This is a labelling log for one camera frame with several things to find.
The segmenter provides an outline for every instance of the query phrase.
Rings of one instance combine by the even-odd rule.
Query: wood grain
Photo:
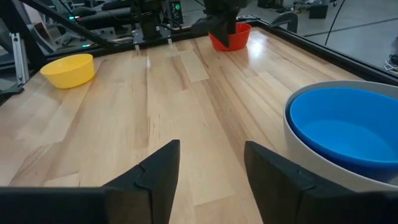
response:
[[[0,185],[100,186],[181,139],[171,223],[261,223],[244,142],[285,155],[290,94],[359,79],[258,29],[235,52],[201,37],[96,58],[95,68],[71,90],[36,75],[0,107]]]

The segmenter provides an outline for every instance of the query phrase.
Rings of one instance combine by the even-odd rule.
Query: blue bowl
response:
[[[398,175],[398,100],[354,88],[305,92],[290,106],[294,133],[335,164],[388,182]]]

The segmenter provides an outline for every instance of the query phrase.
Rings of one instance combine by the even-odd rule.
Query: black metal frame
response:
[[[48,54],[45,55],[45,63],[49,63],[53,60],[56,60],[58,58],[71,55],[71,54],[78,54],[78,53],[88,53],[92,54],[94,57],[102,56],[102,55],[108,55],[108,54],[115,54],[118,52],[123,52],[127,50],[133,50],[135,48],[136,43],[133,41],[123,43],[123,44],[117,44],[114,42],[110,42],[107,40],[102,39],[100,36],[95,35],[85,29],[84,27],[69,21],[67,18],[64,18],[62,15],[58,14],[56,11],[53,9],[47,7],[46,5],[42,4],[41,2],[38,2],[38,0],[20,0],[21,2],[26,3],[30,7],[33,7],[34,9],[38,10],[39,12],[45,14],[46,16],[51,17],[53,20],[56,22],[62,24],[66,28],[80,34],[81,36],[87,38],[88,40],[93,41],[95,44],[87,47],[87,48],[81,48],[81,49],[74,49],[74,50],[69,50],[65,52],[55,52],[53,54]],[[13,21],[15,20],[16,17],[18,17],[18,13],[15,14],[12,10],[8,9],[8,5],[4,4],[5,2],[12,3],[11,0],[2,0],[2,8],[3,12],[8,14],[6,16],[2,16],[6,20],[10,20],[10,14],[12,15]],[[316,44],[314,42],[311,42],[304,37],[301,37],[293,32],[290,32],[288,30],[282,29],[280,27],[274,27],[272,24],[269,24],[266,21],[263,21],[262,19],[256,19],[258,17],[256,16],[244,16],[240,19],[240,21],[245,21],[248,24],[252,25],[253,27],[259,27],[261,29],[264,29],[271,34],[274,34],[280,38],[285,39],[286,41],[297,45],[300,48],[303,48],[321,58],[324,58],[325,60],[365,79],[369,80],[372,82],[380,82],[380,83],[387,83],[390,85],[395,85],[398,86],[398,78],[388,74],[386,71],[377,68],[375,66],[369,65],[367,63],[364,63],[360,60],[357,60],[355,58],[351,58],[349,55],[345,55],[341,52],[338,52],[336,50],[333,50],[329,47],[326,47],[324,45]],[[20,22],[17,24],[10,24],[11,21],[6,23],[6,25],[10,25],[12,27],[9,27],[10,30],[13,30],[15,32],[24,32],[25,36],[29,40],[33,40],[33,37],[31,36],[30,32],[26,33],[24,29],[26,28],[25,24],[21,24]],[[190,28],[185,28],[182,30],[175,30],[172,32],[170,38],[172,39],[173,42],[180,41],[180,40],[186,40],[186,39],[192,39],[199,37],[199,35],[195,35],[191,32]],[[162,45],[166,44],[167,39],[162,38],[162,39],[154,39],[154,40],[146,40],[145,42],[139,43],[139,47],[141,49],[144,49],[146,47],[152,47],[155,45]],[[42,52],[38,52],[37,49],[39,47],[37,46],[35,41],[32,41],[30,43],[31,45],[36,45],[36,47],[31,47],[30,49],[27,49],[30,54],[32,55],[38,55],[42,54]],[[32,75],[37,73],[40,68],[42,67],[41,64],[36,64],[36,63],[30,63],[29,64],[29,69],[32,69]],[[15,67],[9,63],[6,63],[4,65],[0,64],[0,74],[2,72],[10,72],[15,70]]]

